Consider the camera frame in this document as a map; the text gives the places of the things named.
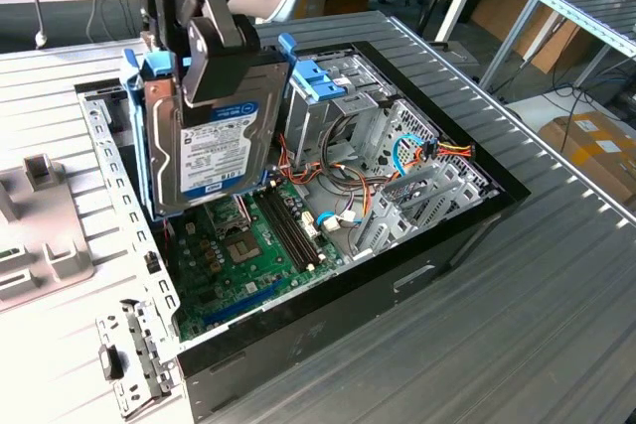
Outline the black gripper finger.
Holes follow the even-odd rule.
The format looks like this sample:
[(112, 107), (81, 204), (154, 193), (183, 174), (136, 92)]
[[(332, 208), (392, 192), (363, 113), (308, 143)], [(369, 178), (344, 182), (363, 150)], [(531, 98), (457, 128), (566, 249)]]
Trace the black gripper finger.
[(191, 63), (182, 90), (191, 107), (235, 94), (259, 52), (254, 26), (232, 14), (227, 0), (203, 0), (202, 14), (188, 22), (188, 40)]
[(154, 0), (158, 38), (164, 50), (173, 51), (174, 0)]

